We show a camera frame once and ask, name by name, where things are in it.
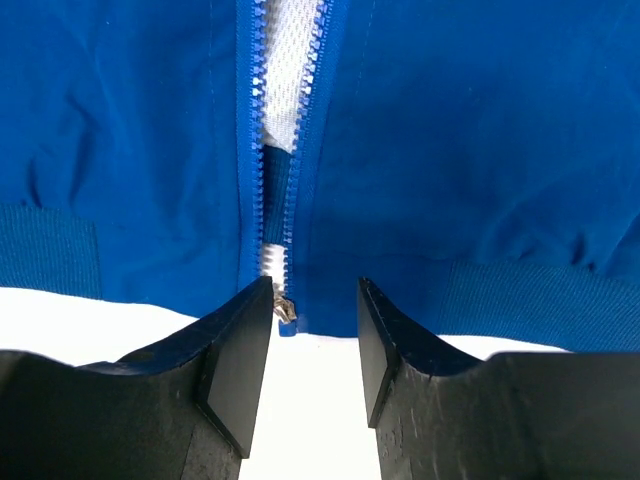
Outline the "blue red white hooded jacket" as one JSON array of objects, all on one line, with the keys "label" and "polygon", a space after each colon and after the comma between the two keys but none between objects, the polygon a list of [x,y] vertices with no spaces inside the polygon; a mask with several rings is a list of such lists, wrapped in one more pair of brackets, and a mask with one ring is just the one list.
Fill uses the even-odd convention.
[{"label": "blue red white hooded jacket", "polygon": [[635,1],[5,1],[1,283],[639,348]]}]

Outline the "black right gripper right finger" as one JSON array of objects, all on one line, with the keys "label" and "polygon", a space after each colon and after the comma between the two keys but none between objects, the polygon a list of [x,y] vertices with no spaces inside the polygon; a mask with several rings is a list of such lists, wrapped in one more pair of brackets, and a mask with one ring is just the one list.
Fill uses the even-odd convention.
[{"label": "black right gripper right finger", "polygon": [[385,479],[635,479],[639,358],[450,345],[358,286],[367,423]]}]

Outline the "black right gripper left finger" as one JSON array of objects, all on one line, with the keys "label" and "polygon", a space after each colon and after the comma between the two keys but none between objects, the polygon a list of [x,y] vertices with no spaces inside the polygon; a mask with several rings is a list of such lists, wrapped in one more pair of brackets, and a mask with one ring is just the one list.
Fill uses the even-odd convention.
[{"label": "black right gripper left finger", "polygon": [[1,354],[5,479],[235,479],[251,451],[272,327],[261,277],[115,362]]}]

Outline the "silver metal zipper slider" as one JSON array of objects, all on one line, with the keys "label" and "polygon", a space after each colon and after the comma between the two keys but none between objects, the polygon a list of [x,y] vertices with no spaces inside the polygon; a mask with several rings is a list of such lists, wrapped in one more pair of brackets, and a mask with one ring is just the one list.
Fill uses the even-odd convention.
[{"label": "silver metal zipper slider", "polygon": [[273,311],[278,320],[283,324],[291,324],[297,320],[294,303],[282,295],[274,296]]}]

